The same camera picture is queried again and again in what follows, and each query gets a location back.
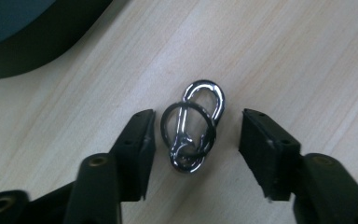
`light wood surface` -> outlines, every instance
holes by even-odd
[[[32,199],[76,178],[134,113],[157,112],[146,200],[124,223],[295,223],[269,203],[238,152],[241,111],[270,115],[358,181],[358,1],[131,1],[111,5],[60,58],[0,79],[0,191]],[[178,174],[159,119],[191,82],[226,94],[217,142],[200,171]]]

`metal ring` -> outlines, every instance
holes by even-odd
[[[169,115],[173,112],[173,110],[178,107],[190,107],[202,115],[202,117],[206,121],[206,124],[208,125],[207,135],[209,137],[207,137],[207,139],[209,139],[208,143],[210,144],[210,148],[212,148],[214,141],[216,140],[216,125],[215,125],[211,115],[208,114],[208,112],[206,111],[205,108],[203,108],[200,105],[194,104],[192,102],[178,102],[176,104],[170,105],[162,114],[160,129],[161,129],[162,140],[164,141],[165,145],[167,147],[170,147],[172,145],[172,142],[170,141],[170,137],[168,136],[168,132],[167,132],[167,120],[168,120]],[[190,156],[190,157],[196,159],[199,157],[206,156],[206,154],[208,152],[209,151],[206,151],[203,153],[197,153],[196,155],[186,154],[186,156]]]
[[[199,147],[198,152],[195,154],[189,154],[189,153],[183,153],[181,152],[184,148],[188,147],[188,143],[180,142],[180,144],[175,144],[178,141],[175,141],[175,143],[172,143],[170,141],[170,137],[168,136],[167,132],[167,120],[169,115],[173,112],[175,108],[183,108],[183,107],[189,107],[192,109],[195,109],[197,112],[199,112],[202,117],[207,122],[209,130],[206,135],[206,144],[203,144],[203,147]],[[182,172],[182,173],[194,173],[196,170],[200,168],[200,166],[203,164],[205,160],[205,156],[208,154],[209,150],[212,148],[213,143],[216,139],[216,126],[214,124],[214,121],[212,117],[208,114],[206,109],[204,109],[202,106],[194,104],[192,102],[179,102],[173,105],[170,105],[163,113],[161,117],[161,123],[160,123],[160,129],[161,129],[161,136],[164,140],[167,147],[170,147],[170,161],[172,166]]]

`wooden table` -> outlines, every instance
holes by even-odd
[[[193,175],[173,170],[159,134],[191,82],[218,83],[227,109]],[[0,191],[32,199],[107,152],[131,115],[157,111],[146,200],[124,223],[295,223],[269,203],[238,152],[241,111],[270,115],[302,154],[340,160],[358,181],[358,1],[131,1],[111,5],[60,58],[0,79]]]

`carabiner spring gate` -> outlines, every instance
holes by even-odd
[[[211,91],[216,98],[216,106],[212,115],[204,107],[190,101],[201,90]],[[222,117],[225,102],[224,93],[215,83],[209,80],[199,80],[187,87],[182,102],[170,105],[164,111],[160,123],[161,135],[165,145],[170,149],[170,161],[176,170],[191,174],[196,172],[203,164],[216,139],[216,125]],[[176,108],[179,108],[176,133],[173,141],[171,141],[167,132],[167,120]],[[207,128],[201,135],[200,143],[197,147],[193,138],[186,131],[188,109],[194,109],[199,112],[207,123]]]

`black object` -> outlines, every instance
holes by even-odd
[[[297,223],[358,224],[358,184],[339,161],[299,154],[300,144],[269,116],[243,111],[240,153],[272,201],[296,195]]]
[[[24,191],[0,193],[0,224],[121,223],[121,202],[145,197],[155,152],[153,110],[135,114],[109,153],[87,157],[75,182],[29,202]]]
[[[0,0],[0,78],[42,66],[71,48],[112,0]],[[127,0],[116,0],[117,14]]]

